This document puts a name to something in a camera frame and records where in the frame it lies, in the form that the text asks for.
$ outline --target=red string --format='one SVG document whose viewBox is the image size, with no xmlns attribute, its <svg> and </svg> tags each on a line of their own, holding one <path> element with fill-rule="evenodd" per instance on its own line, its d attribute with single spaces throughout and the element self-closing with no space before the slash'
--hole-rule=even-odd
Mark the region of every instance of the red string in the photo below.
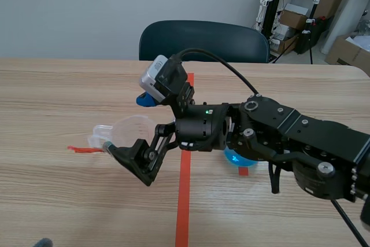
<svg viewBox="0 0 370 247">
<path fill-rule="evenodd" d="M 77 148 L 74 146 L 68 146 L 69 150 L 75 151 L 75 153 L 103 153 L 103 149 L 100 148 Z"/>
</svg>

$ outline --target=blue object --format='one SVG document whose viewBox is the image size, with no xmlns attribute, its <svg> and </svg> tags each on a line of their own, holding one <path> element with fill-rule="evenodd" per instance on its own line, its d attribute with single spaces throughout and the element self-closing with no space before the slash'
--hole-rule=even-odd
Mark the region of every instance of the blue object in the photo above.
<svg viewBox="0 0 370 247">
<path fill-rule="evenodd" d="M 154 107 L 158 105 L 154 98 L 147 92 L 144 92 L 136 98 L 136 104 L 144 107 Z"/>
<path fill-rule="evenodd" d="M 257 163 L 257 161 L 249 160 L 237 154 L 234 150 L 230 150 L 228 147 L 225 149 L 226 158 L 236 166 L 249 167 Z"/>
</svg>

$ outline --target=black cable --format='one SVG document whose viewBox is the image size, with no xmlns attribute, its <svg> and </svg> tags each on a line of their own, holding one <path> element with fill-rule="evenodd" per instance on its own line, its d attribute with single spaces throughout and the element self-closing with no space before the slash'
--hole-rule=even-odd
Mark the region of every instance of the black cable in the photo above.
<svg viewBox="0 0 370 247">
<path fill-rule="evenodd" d="M 212 59 L 215 59 L 216 61 L 220 62 L 221 64 L 223 64 L 226 68 L 228 68 L 230 71 L 232 71 L 238 78 L 240 78 L 242 80 L 242 82 L 244 82 L 246 84 L 246 86 L 249 87 L 249 89 L 254 93 L 254 94 L 258 94 L 258 91 L 253 87 L 252 84 L 249 83 L 249 81 L 244 77 L 242 76 L 242 74 L 240 72 L 238 72 L 234 67 L 230 66 L 230 64 L 228 62 L 226 62 L 225 60 L 223 60 L 221 57 L 211 53 L 211 52 L 208 52 L 206 50 L 203 50 L 203 49 L 185 49 L 179 53 L 176 54 L 177 58 L 182 60 L 182 57 L 188 53 L 202 53 Z"/>
<path fill-rule="evenodd" d="M 353 233 L 353 235 L 357 238 L 357 240 L 361 244 L 361 246 L 362 247 L 369 247 L 369 245 L 366 243 L 365 239 L 362 237 L 362 235 L 360 234 L 360 232 L 356 229 L 356 227 L 354 226 L 354 224 L 352 223 L 352 221 L 349 219 L 349 217 L 347 216 L 347 214 L 343 210 L 343 208 L 338 204 L 338 202 L 335 201 L 335 200 L 331 200 L 331 203 L 336 208 L 336 210 L 338 211 L 338 213 L 341 215 L 341 217 L 343 218 L 343 220 L 346 222 L 348 228 L 351 230 L 351 232 Z"/>
</svg>

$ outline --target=wooden table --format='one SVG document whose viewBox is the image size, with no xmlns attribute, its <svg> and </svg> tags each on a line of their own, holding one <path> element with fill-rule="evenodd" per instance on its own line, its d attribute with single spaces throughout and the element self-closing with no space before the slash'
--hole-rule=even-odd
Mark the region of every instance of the wooden table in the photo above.
<svg viewBox="0 0 370 247">
<path fill-rule="evenodd" d="M 175 246 L 180 151 L 167 154 L 146 187 L 106 154 L 74 154 L 96 124 L 131 115 L 172 120 L 167 107 L 141 108 L 138 78 L 148 62 L 0 60 L 0 246 Z M 242 102 L 251 92 L 220 64 L 186 62 L 198 103 Z M 370 80 L 355 67 L 238 64 L 262 95 L 308 116 L 370 132 Z M 359 246 L 330 202 L 283 173 L 272 195 L 266 163 L 249 177 L 222 152 L 191 156 L 189 246 Z M 340 202 L 360 225 L 363 202 Z"/>
</svg>

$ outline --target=robotic arm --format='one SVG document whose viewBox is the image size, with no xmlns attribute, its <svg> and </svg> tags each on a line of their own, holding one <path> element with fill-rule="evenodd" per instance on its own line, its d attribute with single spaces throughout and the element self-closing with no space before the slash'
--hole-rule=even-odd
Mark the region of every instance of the robotic arm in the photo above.
<svg viewBox="0 0 370 247">
<path fill-rule="evenodd" d="M 150 146 L 142 139 L 131 148 L 107 142 L 106 152 L 150 186 L 168 150 L 211 152 L 228 146 L 245 158 L 269 162 L 274 194 L 281 169 L 293 171 L 298 186 L 317 198 L 365 200 L 361 220 L 370 224 L 370 135 L 304 116 L 261 96 L 253 86 L 257 94 L 241 104 L 196 105 L 181 61 L 194 51 L 170 59 L 158 56 L 141 77 L 140 86 L 156 104 L 169 105 L 175 121 L 157 125 Z"/>
</svg>

